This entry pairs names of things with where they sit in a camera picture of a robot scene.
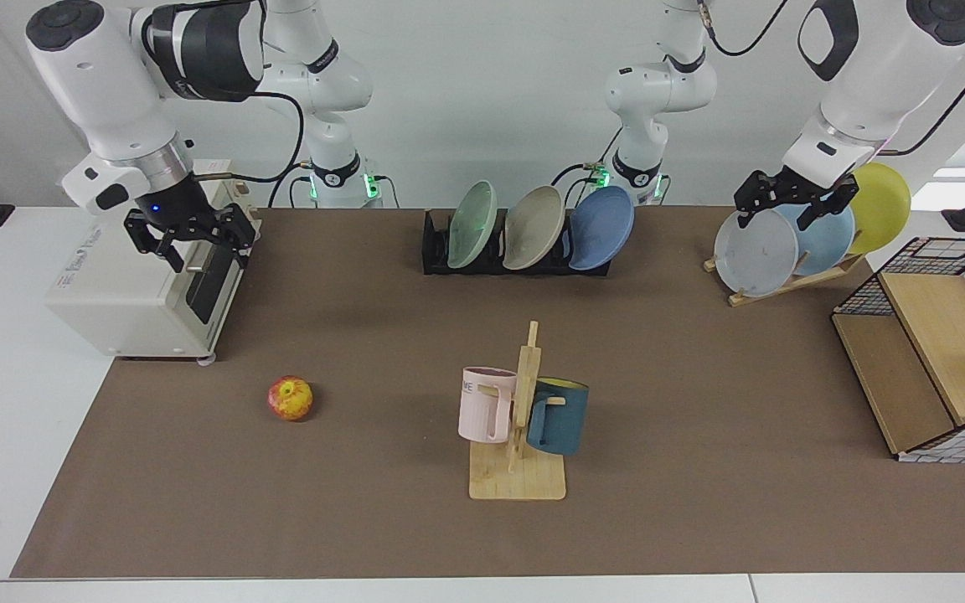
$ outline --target wooden box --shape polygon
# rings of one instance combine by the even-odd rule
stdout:
[[[913,240],[833,323],[889,450],[965,462],[965,240]]]

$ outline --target pink mug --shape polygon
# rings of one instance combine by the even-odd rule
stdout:
[[[513,392],[516,392],[513,371],[489,367],[464,369],[460,388],[460,436],[485,444],[508,441]]]

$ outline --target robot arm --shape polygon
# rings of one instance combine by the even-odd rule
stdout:
[[[263,39],[279,56],[266,69],[261,90],[292,96],[307,115],[307,150],[318,205],[360,207],[378,196],[378,188],[338,113],[370,103],[370,75],[338,46],[319,0],[267,0],[267,8]]]
[[[92,213],[135,199],[139,209],[126,218],[133,243],[176,271],[183,259],[175,240],[222,245],[243,265],[255,230],[236,204],[214,210],[207,203],[156,85],[133,53],[133,17],[124,8],[61,0],[29,20],[32,60],[92,151],[65,176],[65,191]],[[160,230],[160,240],[149,226]]]
[[[607,168],[640,204],[656,201],[668,144],[668,128],[658,116],[707,106],[717,91],[717,75],[705,60],[705,27],[697,0],[663,0],[662,5],[658,48],[663,61],[620,69],[606,83],[606,103],[623,126]]]
[[[809,204],[800,229],[846,209],[858,192],[851,172],[888,144],[965,55],[965,0],[817,0],[799,49],[828,91],[781,171],[754,172],[736,191],[744,226],[785,203]]]
[[[137,250],[164,257],[176,271],[183,261],[175,240],[223,245],[243,265],[255,232],[236,204],[215,210],[207,203],[187,149],[163,114],[164,98],[241,102],[261,89],[289,95],[307,114],[317,196],[355,207],[378,196],[334,113],[366,106],[371,81],[341,53],[318,0],[139,10],[60,0],[33,15],[26,34],[39,73],[91,148],[62,180],[66,193],[92,213],[134,199],[139,210],[130,211],[126,229]],[[264,43],[280,61],[264,65]]]

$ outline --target apple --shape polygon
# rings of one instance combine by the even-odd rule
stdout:
[[[267,393],[267,404],[284,420],[303,419],[310,411],[312,401],[311,386],[292,375],[280,378]]]

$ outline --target yellow plate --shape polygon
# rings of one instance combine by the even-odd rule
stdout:
[[[911,189],[895,169],[884,163],[868,163],[854,171],[859,194],[851,199],[855,229],[859,235],[850,253],[870,253],[900,236],[911,217]]]

